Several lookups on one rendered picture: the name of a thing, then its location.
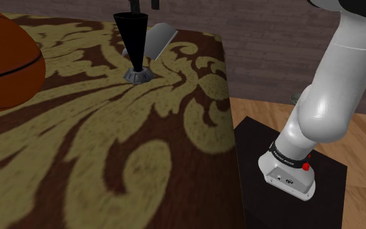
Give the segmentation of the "black cone on grey base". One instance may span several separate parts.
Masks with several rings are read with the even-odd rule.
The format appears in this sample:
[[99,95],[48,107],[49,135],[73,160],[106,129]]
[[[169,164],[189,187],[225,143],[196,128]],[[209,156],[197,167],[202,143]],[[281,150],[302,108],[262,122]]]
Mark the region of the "black cone on grey base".
[[144,13],[120,12],[113,15],[133,65],[124,74],[124,79],[134,85],[147,83],[154,75],[142,66],[148,15]]

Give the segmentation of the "grey flat metal spatula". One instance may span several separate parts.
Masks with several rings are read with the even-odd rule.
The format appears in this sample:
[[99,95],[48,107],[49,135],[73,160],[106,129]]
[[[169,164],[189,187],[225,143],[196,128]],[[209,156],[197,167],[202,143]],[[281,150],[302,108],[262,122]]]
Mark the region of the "grey flat metal spatula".
[[156,61],[177,33],[175,28],[165,22],[155,24],[146,31],[144,55]]

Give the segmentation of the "brown tan patterned furniture block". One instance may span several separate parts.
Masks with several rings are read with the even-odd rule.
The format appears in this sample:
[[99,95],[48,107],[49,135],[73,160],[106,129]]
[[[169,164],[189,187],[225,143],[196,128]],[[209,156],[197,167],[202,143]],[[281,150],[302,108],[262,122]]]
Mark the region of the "brown tan patterned furniture block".
[[8,17],[47,69],[0,112],[0,229],[246,229],[221,37],[178,32],[133,85],[113,22]]

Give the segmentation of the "orange basketball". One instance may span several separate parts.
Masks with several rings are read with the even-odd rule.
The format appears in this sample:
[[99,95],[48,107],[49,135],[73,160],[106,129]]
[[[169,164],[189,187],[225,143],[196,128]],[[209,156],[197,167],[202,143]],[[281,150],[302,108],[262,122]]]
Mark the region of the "orange basketball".
[[0,111],[30,100],[45,76],[45,60],[36,42],[0,13]]

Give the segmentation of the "black robot stand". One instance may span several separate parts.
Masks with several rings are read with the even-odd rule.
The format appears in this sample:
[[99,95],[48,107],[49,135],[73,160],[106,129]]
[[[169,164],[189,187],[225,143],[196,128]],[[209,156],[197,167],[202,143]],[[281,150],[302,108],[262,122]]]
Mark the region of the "black robot stand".
[[257,161],[278,131],[250,118],[235,128],[246,229],[341,229],[346,165],[318,152],[311,153],[316,191],[303,201],[268,184]]

